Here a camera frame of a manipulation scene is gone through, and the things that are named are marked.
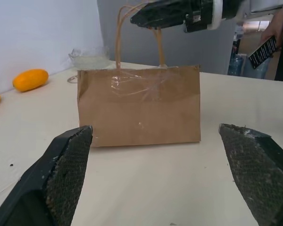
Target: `gray wall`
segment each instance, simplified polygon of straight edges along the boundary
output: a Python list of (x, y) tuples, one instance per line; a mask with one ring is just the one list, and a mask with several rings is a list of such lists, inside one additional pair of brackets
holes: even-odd
[[(110, 48), (114, 60), (116, 19), (118, 10), (127, 0), (98, 0), (100, 24), (104, 44)], [(182, 26), (162, 30), (163, 49), (168, 66), (201, 65), (201, 71), (227, 74), (233, 44), (235, 22), (224, 21), (215, 31), (186, 34)], [(158, 47), (153, 33), (130, 23), (122, 26), (122, 54), (124, 62), (159, 65)]]

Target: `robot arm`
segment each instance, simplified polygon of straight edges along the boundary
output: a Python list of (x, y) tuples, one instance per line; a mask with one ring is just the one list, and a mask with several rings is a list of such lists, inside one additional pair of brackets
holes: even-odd
[(148, 3), (132, 18), (139, 27), (157, 29), (184, 24), (184, 32), (214, 30), (223, 20), (244, 21), (274, 13), (283, 0), (159, 0)]

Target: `clear plastic container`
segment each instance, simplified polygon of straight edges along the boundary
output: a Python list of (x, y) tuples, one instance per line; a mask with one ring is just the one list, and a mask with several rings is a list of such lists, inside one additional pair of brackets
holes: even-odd
[(108, 47), (89, 50), (73, 49), (69, 57), (77, 70), (104, 69), (111, 64)]

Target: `hand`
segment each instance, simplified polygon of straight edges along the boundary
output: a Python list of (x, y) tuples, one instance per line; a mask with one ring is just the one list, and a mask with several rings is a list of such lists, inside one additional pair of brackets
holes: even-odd
[(260, 44), (263, 44), (273, 35), (277, 39), (277, 47), (281, 47), (283, 43), (283, 8), (274, 15), (273, 20), (262, 33)]

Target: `paper bag handle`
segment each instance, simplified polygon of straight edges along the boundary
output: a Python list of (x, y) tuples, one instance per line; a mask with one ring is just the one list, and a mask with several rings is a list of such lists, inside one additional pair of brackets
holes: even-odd
[[(125, 5), (125, 6), (122, 6), (119, 9), (119, 13), (118, 13), (118, 16), (117, 16), (117, 35), (116, 35), (116, 43), (115, 43), (115, 61), (116, 61), (117, 68), (121, 68), (121, 28), (122, 28), (122, 25), (123, 25), (125, 19), (128, 16), (130, 16), (134, 11), (140, 10), (139, 6), (141, 6), (143, 4), (146, 4), (146, 3), (141, 3), (141, 4), (138, 4), (137, 6), (134, 6), (134, 7)], [(124, 8), (131, 8), (131, 9), (122, 17), (122, 19), (120, 19), (121, 12)], [(164, 52), (163, 52), (163, 49), (162, 49), (161, 29), (158, 28), (157, 33), (155, 31), (153, 31), (153, 32), (154, 32), (154, 35), (155, 35), (157, 42), (158, 42), (159, 64), (164, 65), (165, 64), (165, 56), (164, 56)]]

